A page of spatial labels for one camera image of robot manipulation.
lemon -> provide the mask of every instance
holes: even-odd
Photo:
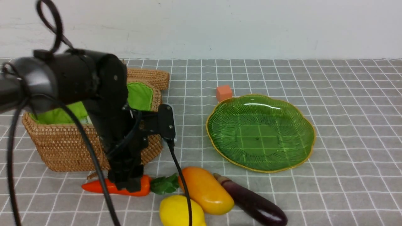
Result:
[[[191,200],[193,226],[207,226],[204,212],[200,205]],[[172,195],[162,200],[159,216],[164,226],[188,226],[189,209],[187,199],[183,195]]]

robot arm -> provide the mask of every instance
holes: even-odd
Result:
[[[141,150],[148,146],[151,134],[174,139],[173,112],[168,105],[161,105],[158,113],[131,109],[125,64],[115,55],[96,51],[75,49],[53,55],[37,50],[33,57],[17,59],[13,68],[30,94],[45,93],[67,105],[82,101],[107,154],[109,180],[118,189],[141,189]],[[1,112],[16,107],[26,97],[20,84],[8,74],[0,79]],[[26,110],[34,113],[56,108],[45,98],[33,99],[31,103]],[[137,120],[144,127],[135,127]]]

toy vegetable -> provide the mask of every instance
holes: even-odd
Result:
[[[275,204],[217,173],[213,176],[233,197],[236,205],[265,226],[285,226],[287,217]]]
[[[141,178],[141,190],[136,192],[129,192],[126,189],[118,190],[116,185],[110,182],[109,179],[105,179],[107,190],[110,194],[120,194],[120,195],[130,195],[130,196],[146,196],[150,193],[150,181],[151,178],[147,175],[142,176]],[[85,191],[94,192],[94,193],[103,193],[101,183],[99,180],[92,181],[86,184],[83,184],[81,187]]]
[[[110,194],[130,195],[130,196],[146,196],[151,191],[158,195],[166,193],[173,193],[178,188],[177,174],[170,177],[158,177],[151,179],[149,176],[144,175],[141,178],[141,190],[136,192],[129,192],[126,189],[118,190],[114,183],[106,179],[106,187]],[[83,184],[81,187],[85,191],[103,193],[101,183],[99,180]]]
[[[190,198],[197,202],[204,212],[222,215],[234,207],[232,197],[210,172],[199,167],[186,167],[182,172],[189,189]],[[184,190],[180,178],[179,185]]]

wicker basket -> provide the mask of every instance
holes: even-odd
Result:
[[[128,69],[127,82],[142,82],[153,89],[152,111],[162,103],[160,90],[168,87],[169,73],[156,70]],[[92,159],[74,124],[37,124],[28,113],[22,118],[27,133],[35,144],[42,161],[57,172],[93,171]],[[83,124],[103,170],[110,169],[98,134],[92,124]],[[149,146],[142,150],[142,164],[147,164],[162,151],[159,135],[148,137]]]

green plate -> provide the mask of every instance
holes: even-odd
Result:
[[[316,137],[296,107],[262,95],[220,102],[207,119],[207,133],[228,161],[263,173],[301,165],[312,154]]]

